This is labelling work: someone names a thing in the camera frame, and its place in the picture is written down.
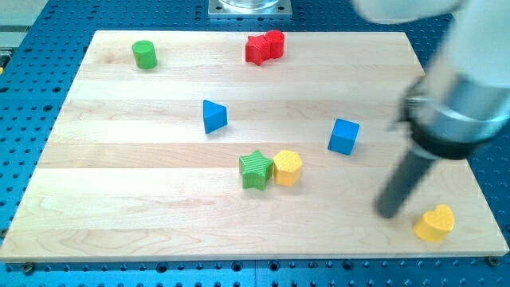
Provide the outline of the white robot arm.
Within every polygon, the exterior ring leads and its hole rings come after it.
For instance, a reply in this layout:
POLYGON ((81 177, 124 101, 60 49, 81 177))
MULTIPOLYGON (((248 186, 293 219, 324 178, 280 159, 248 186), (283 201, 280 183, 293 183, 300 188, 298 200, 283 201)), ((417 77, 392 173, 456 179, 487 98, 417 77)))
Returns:
POLYGON ((398 24, 456 9, 453 23, 425 76, 402 98, 399 120, 413 141, 375 200, 393 218, 438 159, 464 159, 490 141, 509 120, 509 3, 505 0, 355 0, 364 19, 398 24))

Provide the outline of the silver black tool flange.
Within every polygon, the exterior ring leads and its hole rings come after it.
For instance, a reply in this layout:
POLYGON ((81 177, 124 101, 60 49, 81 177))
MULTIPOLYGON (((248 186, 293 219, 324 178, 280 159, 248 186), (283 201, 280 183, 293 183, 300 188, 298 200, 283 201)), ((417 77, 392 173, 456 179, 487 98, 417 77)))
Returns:
POLYGON ((464 159, 509 120, 509 89, 480 84, 450 64, 427 67, 404 92, 396 120, 424 159, 464 159))

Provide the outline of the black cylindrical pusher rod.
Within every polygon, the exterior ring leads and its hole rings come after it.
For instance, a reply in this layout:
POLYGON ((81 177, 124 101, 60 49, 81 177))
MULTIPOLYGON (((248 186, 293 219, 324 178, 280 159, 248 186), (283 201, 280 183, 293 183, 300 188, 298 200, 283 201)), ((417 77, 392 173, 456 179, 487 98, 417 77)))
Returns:
POLYGON ((413 145, 375 200, 375 209, 379 215, 383 218, 396 216, 436 160, 437 156, 417 144, 413 145))

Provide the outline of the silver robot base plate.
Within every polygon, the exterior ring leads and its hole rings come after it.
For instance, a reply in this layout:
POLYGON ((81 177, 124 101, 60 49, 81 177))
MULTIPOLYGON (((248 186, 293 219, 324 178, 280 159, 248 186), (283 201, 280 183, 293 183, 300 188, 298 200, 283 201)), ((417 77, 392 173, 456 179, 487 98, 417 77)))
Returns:
POLYGON ((207 12, 212 18, 291 17, 291 0, 209 0, 207 12))

